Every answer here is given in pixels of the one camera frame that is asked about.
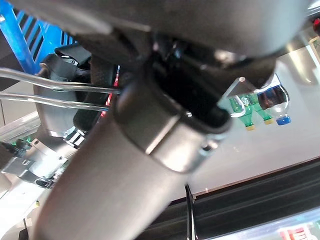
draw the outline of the blue metal frame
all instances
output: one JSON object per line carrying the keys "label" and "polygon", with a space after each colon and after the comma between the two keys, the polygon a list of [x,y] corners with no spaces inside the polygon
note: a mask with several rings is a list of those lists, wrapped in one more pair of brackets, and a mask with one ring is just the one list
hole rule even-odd
{"label": "blue metal frame", "polygon": [[[4,17],[4,20],[0,22],[0,29],[26,73],[38,73],[39,63],[48,54],[54,53],[55,48],[74,42],[59,27],[47,22],[36,19],[35,24],[31,26],[34,17],[26,15],[23,11],[15,15],[14,7],[4,0],[0,0],[0,15]],[[26,17],[21,29],[20,23]]]}

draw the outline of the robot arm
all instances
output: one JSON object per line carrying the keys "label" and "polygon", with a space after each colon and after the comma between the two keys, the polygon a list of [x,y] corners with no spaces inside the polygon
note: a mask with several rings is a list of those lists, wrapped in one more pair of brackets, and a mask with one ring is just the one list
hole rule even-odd
{"label": "robot arm", "polygon": [[308,7],[305,0],[12,2],[120,65],[120,82],[134,79],[53,188],[37,240],[138,236],[221,144],[230,117],[217,102],[225,92],[264,86],[273,53]]}

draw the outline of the metal tube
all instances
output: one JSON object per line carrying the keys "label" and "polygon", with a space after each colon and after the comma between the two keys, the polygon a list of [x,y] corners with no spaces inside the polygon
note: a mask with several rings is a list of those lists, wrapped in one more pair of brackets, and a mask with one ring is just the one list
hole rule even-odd
{"label": "metal tube", "polygon": [[33,102],[33,103],[46,104],[46,105],[66,108],[66,109],[84,109],[84,110],[94,110],[94,111],[109,110],[109,107],[105,105],[95,105],[95,104],[86,103],[86,102],[59,100],[59,99],[53,99],[53,98],[37,96],[37,95],[0,92],[0,99]]}
{"label": "metal tube", "polygon": [[54,81],[44,77],[31,75],[25,72],[13,70],[10,68],[0,67],[0,77],[14,79],[21,82],[30,83],[43,88],[52,89],[55,91],[79,91],[79,92],[94,92],[104,94],[120,94],[121,89],[112,87],[99,87],[92,84],[82,82],[66,82]]}

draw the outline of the metal bracket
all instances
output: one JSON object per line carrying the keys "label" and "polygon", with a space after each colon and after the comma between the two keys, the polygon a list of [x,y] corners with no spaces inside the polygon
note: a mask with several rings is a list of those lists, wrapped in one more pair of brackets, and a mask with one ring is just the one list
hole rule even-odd
{"label": "metal bracket", "polygon": [[8,164],[2,169],[2,173],[13,174],[25,182],[36,184],[39,187],[49,189],[54,182],[35,175],[29,171],[29,168],[35,163],[33,160],[27,160],[20,157],[13,157]]}

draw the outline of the screw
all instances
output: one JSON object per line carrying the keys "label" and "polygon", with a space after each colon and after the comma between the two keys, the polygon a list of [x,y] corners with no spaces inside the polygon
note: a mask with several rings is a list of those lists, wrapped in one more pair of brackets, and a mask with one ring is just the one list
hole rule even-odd
{"label": "screw", "polygon": [[5,17],[2,14],[0,14],[0,23],[3,23],[5,20]]}

